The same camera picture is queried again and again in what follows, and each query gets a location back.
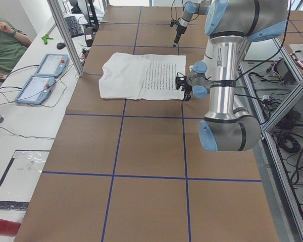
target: black strap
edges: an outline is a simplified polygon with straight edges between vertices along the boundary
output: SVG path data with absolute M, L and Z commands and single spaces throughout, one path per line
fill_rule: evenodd
M 254 16 L 254 20 L 252 21 L 252 25 L 248 31 L 248 33 L 246 33 L 246 36 L 250 36 L 250 34 L 253 32 L 253 30 L 255 29 L 257 22 L 258 22 L 258 18 L 259 18 L 259 13 L 260 13 L 260 7 L 259 7 L 259 2 L 258 0 L 254 0 L 255 3 L 255 16 Z
M 242 134 L 242 141 L 241 146 L 238 151 L 242 151 L 244 149 L 244 146 L 246 145 L 246 129 L 242 123 L 238 123 L 241 128 L 241 134 Z

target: blue cap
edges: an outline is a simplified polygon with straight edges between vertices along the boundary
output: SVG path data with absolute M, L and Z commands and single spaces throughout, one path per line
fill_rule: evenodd
M 192 91 L 193 91 L 194 97 L 196 97 L 196 98 L 204 98 L 208 94 L 207 89 L 205 87 L 199 86 L 199 85 L 193 86 Z
M 208 66 L 204 62 L 196 62 L 194 66 L 192 67 L 192 70 L 194 70 L 197 73 L 204 74 L 207 72 Z
M 201 120 L 198 124 L 198 136 L 204 149 L 209 151 L 218 151 L 216 139 L 214 138 L 210 126 L 205 120 Z
M 188 13 L 194 14 L 196 11 L 196 5 L 194 3 L 188 2 L 185 6 L 185 9 Z

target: black mouse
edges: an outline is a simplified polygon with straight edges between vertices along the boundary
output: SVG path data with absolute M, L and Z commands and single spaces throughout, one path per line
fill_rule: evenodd
M 58 43 L 58 44 L 56 45 L 56 48 L 57 48 L 57 49 L 63 49 L 65 46 L 66 46 L 65 43 L 60 42 L 60 43 Z

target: man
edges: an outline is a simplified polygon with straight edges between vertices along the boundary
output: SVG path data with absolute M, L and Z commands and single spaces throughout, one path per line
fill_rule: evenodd
M 27 35 L 0 18 L 0 79 L 11 72 L 30 44 Z

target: end effector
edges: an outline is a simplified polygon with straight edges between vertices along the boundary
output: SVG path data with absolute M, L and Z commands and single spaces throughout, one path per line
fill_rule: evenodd
M 192 20 L 193 14 L 201 14 L 206 15 L 207 11 L 210 7 L 210 3 L 208 1 L 202 1 L 199 4 L 187 2 L 184 6 L 184 12 L 182 16 L 178 20 L 172 20 L 171 21 L 171 27 L 177 25 L 176 28 L 176 36 L 174 40 L 173 47 L 176 47 L 180 38 L 181 34 L 184 34 L 187 26 L 189 25 L 190 21 Z

